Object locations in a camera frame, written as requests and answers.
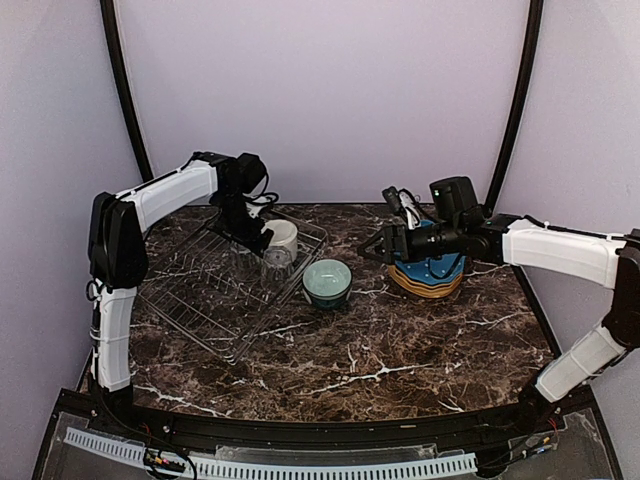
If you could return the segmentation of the blue polka dot plate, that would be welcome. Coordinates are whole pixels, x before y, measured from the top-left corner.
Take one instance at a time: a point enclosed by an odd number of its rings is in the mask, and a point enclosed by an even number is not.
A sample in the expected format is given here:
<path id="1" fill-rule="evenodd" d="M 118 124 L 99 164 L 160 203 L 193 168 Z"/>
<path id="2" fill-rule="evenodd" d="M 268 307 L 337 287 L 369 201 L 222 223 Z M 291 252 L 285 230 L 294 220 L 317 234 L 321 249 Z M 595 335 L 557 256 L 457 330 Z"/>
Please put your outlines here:
<path id="1" fill-rule="evenodd" d="M 451 284 L 462 275 L 465 261 L 464 255 L 456 253 L 429 257 L 413 263 L 403 263 L 396 259 L 395 264 L 388 267 L 388 272 L 411 284 L 435 288 Z"/>

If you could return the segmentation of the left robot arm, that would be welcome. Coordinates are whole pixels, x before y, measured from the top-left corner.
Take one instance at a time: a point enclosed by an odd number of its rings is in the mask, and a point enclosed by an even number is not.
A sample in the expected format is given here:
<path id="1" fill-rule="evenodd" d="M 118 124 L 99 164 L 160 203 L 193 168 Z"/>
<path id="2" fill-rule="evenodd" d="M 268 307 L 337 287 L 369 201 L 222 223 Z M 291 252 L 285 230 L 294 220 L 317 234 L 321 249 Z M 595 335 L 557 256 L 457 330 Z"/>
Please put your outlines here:
<path id="1" fill-rule="evenodd" d="M 91 375 L 106 395 L 131 391 L 134 307 L 143 304 L 192 342 L 236 362 L 302 287 L 328 243 L 325 229 L 275 207 L 257 155 L 196 152 L 181 167 L 92 207 L 86 288 L 93 305 Z M 158 260 L 147 236 L 204 201 L 208 216 Z"/>

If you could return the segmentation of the green ribbed ceramic bowl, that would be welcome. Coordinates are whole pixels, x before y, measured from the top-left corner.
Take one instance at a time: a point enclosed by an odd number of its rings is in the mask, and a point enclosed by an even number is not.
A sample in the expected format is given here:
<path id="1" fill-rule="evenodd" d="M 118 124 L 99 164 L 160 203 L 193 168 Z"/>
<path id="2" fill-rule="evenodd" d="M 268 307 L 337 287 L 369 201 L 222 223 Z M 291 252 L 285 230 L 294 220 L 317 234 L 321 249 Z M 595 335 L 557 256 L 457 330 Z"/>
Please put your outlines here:
<path id="1" fill-rule="evenodd" d="M 342 261 L 318 260 L 303 273 L 303 295 L 311 306 L 323 310 L 335 309 L 349 300 L 352 282 L 352 272 Z"/>

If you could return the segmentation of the clear plastic tumbler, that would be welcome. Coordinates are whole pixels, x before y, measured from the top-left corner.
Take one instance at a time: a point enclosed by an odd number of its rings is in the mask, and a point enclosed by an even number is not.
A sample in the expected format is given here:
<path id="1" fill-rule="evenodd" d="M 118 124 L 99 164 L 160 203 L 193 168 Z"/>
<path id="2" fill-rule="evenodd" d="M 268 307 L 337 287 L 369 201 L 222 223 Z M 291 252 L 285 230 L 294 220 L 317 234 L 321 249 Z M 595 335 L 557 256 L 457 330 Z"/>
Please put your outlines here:
<path id="1" fill-rule="evenodd" d="M 261 265 L 261 286 L 268 291 L 276 291 L 290 278 L 293 259 L 288 249 L 280 246 L 265 250 Z"/>

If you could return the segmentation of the white ribbed ceramic mug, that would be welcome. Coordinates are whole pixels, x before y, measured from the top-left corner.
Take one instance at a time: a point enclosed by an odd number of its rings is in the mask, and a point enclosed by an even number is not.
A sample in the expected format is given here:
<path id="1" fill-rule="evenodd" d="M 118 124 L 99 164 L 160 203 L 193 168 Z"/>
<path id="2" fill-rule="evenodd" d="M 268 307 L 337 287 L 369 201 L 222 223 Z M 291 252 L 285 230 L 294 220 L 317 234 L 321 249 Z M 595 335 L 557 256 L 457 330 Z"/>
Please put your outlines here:
<path id="1" fill-rule="evenodd" d="M 271 230 L 273 236 L 269 242 L 269 247 L 279 247 L 286 249 L 293 262 L 297 259 L 298 253 L 298 228 L 289 220 L 274 219 L 265 222 L 263 231 Z"/>

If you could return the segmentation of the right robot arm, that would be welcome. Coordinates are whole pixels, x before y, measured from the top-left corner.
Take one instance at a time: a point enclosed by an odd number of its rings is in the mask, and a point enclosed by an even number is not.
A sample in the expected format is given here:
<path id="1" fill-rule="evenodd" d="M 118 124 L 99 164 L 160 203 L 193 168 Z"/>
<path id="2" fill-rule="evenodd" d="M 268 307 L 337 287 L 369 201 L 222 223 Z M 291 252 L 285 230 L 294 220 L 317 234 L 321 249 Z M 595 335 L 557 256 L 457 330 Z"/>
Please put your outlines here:
<path id="1" fill-rule="evenodd" d="M 638 349 L 639 232 L 581 231 L 530 215 L 497 214 L 478 201 L 466 176 L 435 181 L 430 192 L 433 223 L 385 225 L 359 246 L 359 255 L 394 266 L 455 254 L 610 293 L 610 306 L 591 329 L 540 371 L 511 410 L 511 426 L 530 434 L 547 420 L 548 404 Z"/>

